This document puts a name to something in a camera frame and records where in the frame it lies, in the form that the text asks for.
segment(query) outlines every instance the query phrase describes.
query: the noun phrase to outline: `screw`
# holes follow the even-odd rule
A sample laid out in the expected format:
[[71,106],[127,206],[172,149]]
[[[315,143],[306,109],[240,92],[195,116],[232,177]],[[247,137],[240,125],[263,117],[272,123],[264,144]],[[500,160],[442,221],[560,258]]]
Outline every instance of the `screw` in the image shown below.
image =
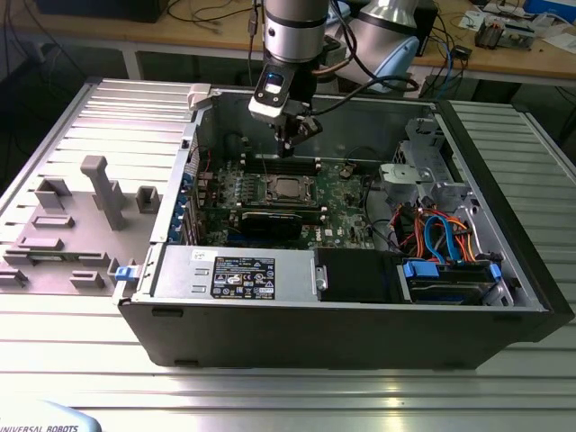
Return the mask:
[[316,289],[318,291],[326,291],[326,281],[324,279],[316,279]]

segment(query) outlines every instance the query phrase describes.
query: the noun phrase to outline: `sticker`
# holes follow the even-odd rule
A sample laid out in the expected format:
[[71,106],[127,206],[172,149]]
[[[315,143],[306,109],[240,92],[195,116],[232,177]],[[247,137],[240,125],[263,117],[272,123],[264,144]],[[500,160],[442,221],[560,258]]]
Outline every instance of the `sticker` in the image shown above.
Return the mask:
[[192,251],[193,261],[213,261],[217,256],[217,250],[195,249]]
[[239,256],[214,256],[211,296],[215,299],[273,300],[275,260]]

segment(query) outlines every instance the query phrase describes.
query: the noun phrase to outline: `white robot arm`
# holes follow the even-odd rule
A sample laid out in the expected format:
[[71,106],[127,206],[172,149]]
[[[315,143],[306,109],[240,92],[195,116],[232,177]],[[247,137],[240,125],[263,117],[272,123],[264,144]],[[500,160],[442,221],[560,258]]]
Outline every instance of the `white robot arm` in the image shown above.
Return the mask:
[[[406,71],[418,48],[417,2],[373,0],[348,23],[337,0],[265,0],[264,71],[248,109],[254,118],[274,126],[281,158],[322,131],[307,110],[318,77],[337,73],[357,83],[377,84],[377,77]],[[327,28],[329,6],[338,22]],[[323,68],[325,50],[334,40],[346,42],[346,59]]]

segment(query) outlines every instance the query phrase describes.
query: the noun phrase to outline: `electronics board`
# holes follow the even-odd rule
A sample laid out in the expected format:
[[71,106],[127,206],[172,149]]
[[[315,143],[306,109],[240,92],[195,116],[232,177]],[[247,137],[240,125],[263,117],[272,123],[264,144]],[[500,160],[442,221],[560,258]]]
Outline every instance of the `electronics board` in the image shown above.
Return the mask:
[[260,159],[248,166],[228,162],[215,173],[201,173],[195,197],[204,221],[201,243],[374,248],[363,206],[363,176],[343,171],[344,166],[323,163],[319,169],[315,165],[309,169]]

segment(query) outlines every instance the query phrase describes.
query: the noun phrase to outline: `warning label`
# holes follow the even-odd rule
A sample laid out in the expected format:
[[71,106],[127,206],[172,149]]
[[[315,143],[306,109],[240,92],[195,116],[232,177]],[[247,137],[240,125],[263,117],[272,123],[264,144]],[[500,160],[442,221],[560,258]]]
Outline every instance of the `warning label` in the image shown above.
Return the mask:
[[215,299],[273,300],[275,260],[218,256],[214,260],[211,296]]

